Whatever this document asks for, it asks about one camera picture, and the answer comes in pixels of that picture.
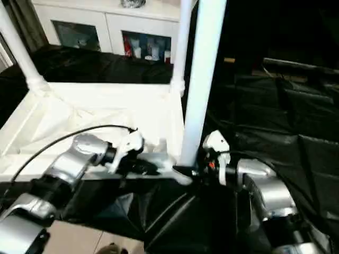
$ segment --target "cabinet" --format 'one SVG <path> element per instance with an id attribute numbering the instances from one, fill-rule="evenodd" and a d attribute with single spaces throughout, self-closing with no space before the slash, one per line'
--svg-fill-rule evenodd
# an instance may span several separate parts
<path id="1" fill-rule="evenodd" d="M 32 3 L 50 44 L 174 62 L 180 0 L 147 0 L 134 9 L 120 0 Z"/>

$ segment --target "tile floor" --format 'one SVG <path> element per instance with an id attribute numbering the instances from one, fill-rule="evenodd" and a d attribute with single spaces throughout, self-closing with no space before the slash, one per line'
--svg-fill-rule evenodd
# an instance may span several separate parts
<path id="1" fill-rule="evenodd" d="M 84 226 L 56 221 L 49 229 L 51 238 L 43 254 L 94 254 L 114 242 L 129 254 L 144 254 L 140 241 Z"/>

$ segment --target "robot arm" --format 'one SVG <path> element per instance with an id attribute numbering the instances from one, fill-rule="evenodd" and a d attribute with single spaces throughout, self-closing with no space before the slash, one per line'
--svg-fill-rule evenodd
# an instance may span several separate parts
<path id="1" fill-rule="evenodd" d="M 129 134 L 117 149 L 94 135 L 76 136 L 71 148 L 32 181 L 29 193 L 22 194 L 0 216 L 0 253 L 42 253 L 49 239 L 46 227 L 70 201 L 88 167 L 111 163 L 114 173 L 128 152 L 139 153 L 143 145 L 138 131 Z"/>
<path id="2" fill-rule="evenodd" d="M 203 147 L 218 154 L 208 171 L 218 176 L 220 184 L 246 189 L 251 194 L 273 254 L 320 253 L 287 186 L 268 165 L 256 159 L 240 159 L 237 168 L 231 168 L 229 153 L 220 153 L 228 151 L 229 146 L 219 131 L 207 136 Z"/>

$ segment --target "white pole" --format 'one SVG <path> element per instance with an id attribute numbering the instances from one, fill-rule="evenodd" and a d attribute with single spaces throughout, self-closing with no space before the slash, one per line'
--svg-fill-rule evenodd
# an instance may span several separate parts
<path id="1" fill-rule="evenodd" d="M 3 3 L 0 1 L 0 33 L 8 44 L 15 60 L 26 77 L 29 89 L 42 94 L 49 89 L 45 79 L 38 73 L 20 36 L 18 35 Z"/>
<path id="2" fill-rule="evenodd" d="M 195 163 L 219 48 L 227 0 L 200 0 L 185 131 L 179 165 Z"/>
<path id="3" fill-rule="evenodd" d="M 192 0 L 181 0 L 180 27 L 174 61 L 173 76 L 171 80 L 171 88 L 179 91 L 181 95 L 183 95 L 185 91 L 184 72 L 190 33 L 191 13 Z"/>

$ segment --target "black cable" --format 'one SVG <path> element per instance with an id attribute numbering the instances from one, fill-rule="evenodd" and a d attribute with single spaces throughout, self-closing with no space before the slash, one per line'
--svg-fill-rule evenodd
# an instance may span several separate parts
<path id="1" fill-rule="evenodd" d="M 6 191 L 4 192 L 4 195 L 2 197 L 2 199 L 0 200 L 0 211 L 2 210 L 3 208 L 3 203 L 4 203 L 4 200 L 7 196 L 7 194 L 10 192 L 11 188 L 14 186 L 14 183 L 15 183 L 15 180 L 17 179 L 17 177 L 19 176 L 19 174 L 22 172 L 22 170 L 32 161 L 34 160 L 37 156 L 39 156 L 40 154 L 42 154 L 44 151 L 46 151 L 48 148 L 54 146 L 56 143 L 59 143 L 60 141 L 62 140 L 65 140 L 65 139 L 68 139 L 74 135 L 77 135 L 77 134 L 80 134 L 80 133 L 83 133 L 85 131 L 90 131 L 90 130 L 94 130 L 94 129 L 100 129 L 100 128 L 122 128 L 122 129 L 126 129 L 128 130 L 129 132 L 133 132 L 135 131 L 134 129 L 132 128 L 129 128 L 127 126 L 123 126 L 123 125 L 115 125 L 115 124 L 106 124 L 106 125 L 97 125 L 97 126 L 92 126 L 92 127 L 89 127 L 89 128 L 85 128 L 85 129 L 81 129 L 79 131 L 75 131 L 75 132 L 72 132 L 70 134 L 67 134 L 59 139 L 56 139 L 55 141 L 49 143 L 48 145 L 44 146 L 43 148 L 41 148 L 39 151 L 37 151 L 35 154 L 33 154 L 19 169 L 18 171 L 13 175 L 11 181 L 10 181 L 10 185 L 9 187 L 6 189 Z"/>

